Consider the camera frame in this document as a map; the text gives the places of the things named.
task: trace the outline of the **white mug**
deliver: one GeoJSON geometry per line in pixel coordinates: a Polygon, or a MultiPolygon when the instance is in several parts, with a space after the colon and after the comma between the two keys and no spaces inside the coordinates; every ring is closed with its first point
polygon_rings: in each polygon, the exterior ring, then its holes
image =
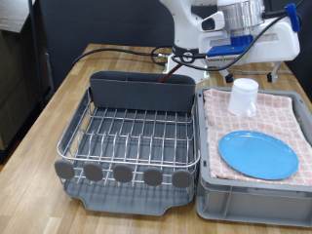
{"type": "Polygon", "coordinates": [[[235,80],[228,110],[237,116],[254,117],[258,88],[259,85],[254,80],[246,78],[235,80]]]}

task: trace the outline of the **wire rack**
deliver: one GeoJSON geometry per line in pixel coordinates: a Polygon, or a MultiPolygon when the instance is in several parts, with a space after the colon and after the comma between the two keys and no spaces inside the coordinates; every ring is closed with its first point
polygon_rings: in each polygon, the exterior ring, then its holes
{"type": "Polygon", "coordinates": [[[86,107],[75,118],[76,126],[69,124],[64,134],[69,141],[59,142],[58,153],[72,162],[76,184],[86,179],[83,167],[87,162],[101,166],[103,186],[110,181],[119,185],[113,176],[117,164],[132,168],[131,187],[144,183],[147,168],[162,171],[161,186],[172,185],[175,171],[196,171],[199,157],[194,152],[196,135],[191,113],[96,108],[88,96],[86,107]]]}

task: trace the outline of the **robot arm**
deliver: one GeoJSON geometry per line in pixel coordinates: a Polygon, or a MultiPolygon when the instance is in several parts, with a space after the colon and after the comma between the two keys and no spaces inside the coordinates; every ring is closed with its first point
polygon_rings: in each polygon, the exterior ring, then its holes
{"type": "Polygon", "coordinates": [[[201,31],[197,29],[200,17],[192,14],[192,6],[216,5],[217,0],[160,0],[171,12],[175,21],[175,45],[180,48],[198,49],[201,31]]]}
{"type": "MultiPolygon", "coordinates": [[[[184,63],[202,67],[223,67],[242,54],[252,40],[273,19],[263,19],[263,0],[160,0],[175,21],[174,55],[207,54],[206,59],[179,58],[184,63]],[[191,6],[218,6],[217,13],[200,19],[191,13],[191,6]]],[[[288,18],[267,30],[236,64],[293,60],[300,52],[297,33],[288,18]]],[[[169,70],[176,63],[169,58],[169,70]]],[[[177,71],[199,83],[204,74],[183,67],[177,71]]]]}

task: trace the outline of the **pink towel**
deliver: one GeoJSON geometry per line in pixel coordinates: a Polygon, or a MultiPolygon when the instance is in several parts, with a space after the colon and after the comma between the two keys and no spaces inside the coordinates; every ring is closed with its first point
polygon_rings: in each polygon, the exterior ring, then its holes
{"type": "Polygon", "coordinates": [[[205,91],[210,176],[241,181],[312,186],[312,148],[294,117],[292,99],[258,94],[255,117],[245,118],[237,117],[227,110],[230,97],[230,92],[205,91]],[[262,180],[243,175],[231,168],[220,156],[218,143],[225,135],[235,131],[257,131],[282,140],[298,156],[298,171],[288,178],[262,180]]]}

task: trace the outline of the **blue plate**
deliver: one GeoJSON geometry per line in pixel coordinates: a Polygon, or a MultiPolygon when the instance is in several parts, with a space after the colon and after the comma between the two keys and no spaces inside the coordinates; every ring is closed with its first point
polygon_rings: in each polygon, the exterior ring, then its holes
{"type": "Polygon", "coordinates": [[[281,140],[258,132],[239,131],[224,136],[218,150],[232,168],[261,179],[289,177],[298,169],[298,157],[281,140]]]}

